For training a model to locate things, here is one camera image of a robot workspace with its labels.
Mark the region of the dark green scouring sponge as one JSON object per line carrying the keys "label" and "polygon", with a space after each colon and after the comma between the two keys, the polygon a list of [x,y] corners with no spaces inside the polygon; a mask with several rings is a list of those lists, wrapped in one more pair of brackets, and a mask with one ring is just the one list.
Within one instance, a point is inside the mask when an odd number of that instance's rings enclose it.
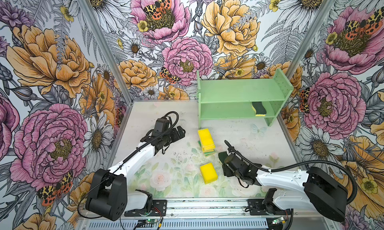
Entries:
{"label": "dark green scouring sponge", "polygon": [[230,161],[230,156],[227,152],[221,152],[218,154],[219,160],[223,165],[228,165]]}
{"label": "dark green scouring sponge", "polygon": [[267,115],[267,110],[261,102],[252,102],[252,109],[255,112],[255,116],[264,117]]}

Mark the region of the yellow sponge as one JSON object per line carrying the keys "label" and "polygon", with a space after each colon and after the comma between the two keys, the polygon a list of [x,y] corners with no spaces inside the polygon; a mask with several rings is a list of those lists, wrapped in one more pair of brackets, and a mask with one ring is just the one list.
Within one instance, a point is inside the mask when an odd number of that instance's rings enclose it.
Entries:
{"label": "yellow sponge", "polygon": [[198,136],[203,153],[211,153],[215,150],[216,146],[209,129],[198,130]]}

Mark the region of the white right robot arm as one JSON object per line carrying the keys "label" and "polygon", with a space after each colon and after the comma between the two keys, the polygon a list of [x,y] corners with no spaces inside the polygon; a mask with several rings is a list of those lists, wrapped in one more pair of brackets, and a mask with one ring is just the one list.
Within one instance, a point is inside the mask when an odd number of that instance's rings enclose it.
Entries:
{"label": "white right robot arm", "polygon": [[285,210],[318,212],[335,222],[345,220],[348,191],[322,169],[311,167],[309,171],[262,171],[262,165],[247,163],[234,153],[219,153],[224,175],[236,177],[248,186],[268,188],[261,204],[262,211],[277,214]]}

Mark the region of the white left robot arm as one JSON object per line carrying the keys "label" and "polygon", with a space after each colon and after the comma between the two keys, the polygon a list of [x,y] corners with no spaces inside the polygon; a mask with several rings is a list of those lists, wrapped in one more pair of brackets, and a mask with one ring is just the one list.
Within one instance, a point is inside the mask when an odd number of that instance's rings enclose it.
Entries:
{"label": "white left robot arm", "polygon": [[183,139],[186,131],[178,126],[156,133],[155,137],[152,132],[153,130],[149,131],[124,160],[107,170],[99,169],[95,172],[90,191],[85,197],[87,211],[111,221],[116,221],[131,211],[141,215],[152,211],[153,195],[143,190],[129,192],[129,180],[159,152],[160,147],[167,148]]}

